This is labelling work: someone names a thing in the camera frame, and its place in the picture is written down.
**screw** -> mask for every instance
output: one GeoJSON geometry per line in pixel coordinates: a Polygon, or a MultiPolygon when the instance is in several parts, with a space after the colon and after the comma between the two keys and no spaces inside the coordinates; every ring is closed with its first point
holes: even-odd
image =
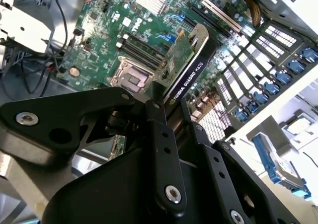
{"type": "Polygon", "coordinates": [[[158,108],[158,109],[160,108],[160,106],[157,103],[153,103],[153,105],[155,108],[158,108]]]}
{"type": "Polygon", "coordinates": [[[172,185],[169,185],[165,188],[165,195],[171,202],[175,204],[178,204],[181,201],[181,193],[172,185]]]}
{"type": "Polygon", "coordinates": [[[200,126],[200,125],[196,125],[195,127],[196,127],[199,131],[203,131],[202,126],[200,126]]]}
{"type": "Polygon", "coordinates": [[[229,147],[227,144],[222,144],[222,147],[223,147],[224,149],[226,149],[226,150],[229,150],[229,149],[230,149],[230,147],[229,147]]]}
{"type": "Polygon", "coordinates": [[[231,218],[235,224],[244,224],[244,219],[242,216],[235,210],[231,211],[231,218]]]}
{"type": "Polygon", "coordinates": [[[129,96],[127,94],[122,93],[121,96],[127,100],[129,100],[129,96]]]}
{"type": "Polygon", "coordinates": [[[23,126],[34,126],[39,123],[38,116],[31,112],[21,112],[17,114],[15,120],[23,126]]]}

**white sticker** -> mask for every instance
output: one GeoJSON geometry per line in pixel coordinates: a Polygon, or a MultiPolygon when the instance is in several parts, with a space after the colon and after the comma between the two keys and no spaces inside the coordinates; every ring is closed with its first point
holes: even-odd
{"type": "Polygon", "coordinates": [[[124,20],[123,20],[123,25],[128,27],[131,23],[131,19],[125,17],[124,20]]]}
{"type": "Polygon", "coordinates": [[[172,72],[173,69],[174,69],[174,61],[172,58],[172,59],[170,59],[170,62],[169,62],[169,72],[172,72]]]}

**hole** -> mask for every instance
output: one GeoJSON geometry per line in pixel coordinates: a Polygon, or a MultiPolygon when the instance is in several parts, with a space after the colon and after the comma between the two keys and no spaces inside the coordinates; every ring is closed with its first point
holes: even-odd
{"type": "Polygon", "coordinates": [[[164,150],[164,152],[171,154],[171,150],[168,147],[165,147],[163,150],[164,150]]]}
{"type": "Polygon", "coordinates": [[[221,176],[221,178],[225,178],[225,175],[222,172],[219,172],[219,175],[221,176]]]}
{"type": "Polygon", "coordinates": [[[63,128],[55,128],[49,132],[51,141],[57,144],[67,144],[72,140],[72,135],[69,131],[63,128]]]}
{"type": "Polygon", "coordinates": [[[277,221],[278,221],[279,224],[286,224],[286,222],[284,222],[284,221],[281,220],[281,219],[277,219],[277,221]]]}

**blue tab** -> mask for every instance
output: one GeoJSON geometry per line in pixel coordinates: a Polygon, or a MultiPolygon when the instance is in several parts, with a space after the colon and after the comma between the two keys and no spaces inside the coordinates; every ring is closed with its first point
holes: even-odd
{"type": "Polygon", "coordinates": [[[312,48],[303,49],[300,52],[300,55],[301,55],[301,57],[308,60],[310,63],[314,63],[318,60],[318,53],[315,50],[313,50],[312,48]]]}
{"type": "Polygon", "coordinates": [[[234,112],[234,115],[236,118],[238,118],[242,122],[248,119],[248,113],[241,108],[237,108],[234,112]]]}
{"type": "Polygon", "coordinates": [[[264,93],[254,92],[253,97],[260,103],[265,104],[268,101],[268,96],[264,93]]]}
{"type": "Polygon", "coordinates": [[[293,71],[296,74],[300,74],[305,70],[305,66],[302,65],[300,62],[297,60],[292,60],[287,64],[287,66],[291,71],[293,71]]]}
{"type": "Polygon", "coordinates": [[[277,80],[279,80],[282,84],[286,85],[291,82],[292,77],[282,71],[276,72],[275,75],[277,80]]]}
{"type": "Polygon", "coordinates": [[[255,113],[257,110],[258,110],[258,104],[254,101],[249,101],[247,103],[247,106],[248,110],[250,111],[250,113],[255,113]]]}
{"type": "Polygon", "coordinates": [[[276,84],[270,84],[270,83],[268,83],[268,82],[265,82],[264,83],[264,88],[271,94],[271,95],[276,95],[278,92],[279,92],[279,90],[280,90],[280,88],[279,88],[279,86],[278,85],[276,85],[276,84]]]}

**green circuit board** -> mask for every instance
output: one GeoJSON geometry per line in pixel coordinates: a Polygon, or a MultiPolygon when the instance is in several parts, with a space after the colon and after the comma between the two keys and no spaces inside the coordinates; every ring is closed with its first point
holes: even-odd
{"type": "MultiPolygon", "coordinates": [[[[234,18],[235,13],[242,16],[242,21],[238,22],[242,26],[242,34],[245,28],[251,27],[250,18],[247,12],[246,3],[242,0],[210,0],[223,11],[234,18]]],[[[86,2],[79,16],[76,28],[83,34],[75,38],[74,47],[70,49],[64,57],[62,67],[66,72],[58,74],[57,79],[62,83],[68,84],[76,90],[90,90],[103,86],[111,86],[112,77],[116,74],[121,61],[120,56],[131,58],[125,51],[118,48],[119,41],[129,34],[134,37],[131,43],[139,47],[143,53],[155,57],[156,60],[162,59],[167,50],[173,45],[173,41],[167,41],[163,36],[171,35],[177,37],[183,30],[188,35],[193,26],[180,19],[181,15],[186,15],[195,24],[205,25],[213,39],[220,42],[220,49],[211,60],[206,70],[199,77],[202,89],[209,90],[212,86],[214,75],[226,66],[226,58],[230,57],[232,47],[239,47],[240,39],[234,35],[230,37],[220,33],[217,28],[211,26],[196,13],[192,7],[202,8],[200,0],[166,0],[160,13],[155,16],[146,8],[136,3],[136,0],[97,0],[86,2]],[[152,51],[147,51],[147,44],[152,51]],[[69,71],[76,67],[79,71],[73,74],[69,71]]],[[[209,11],[204,11],[214,23],[220,28],[231,32],[227,24],[217,18],[209,11]]]]}

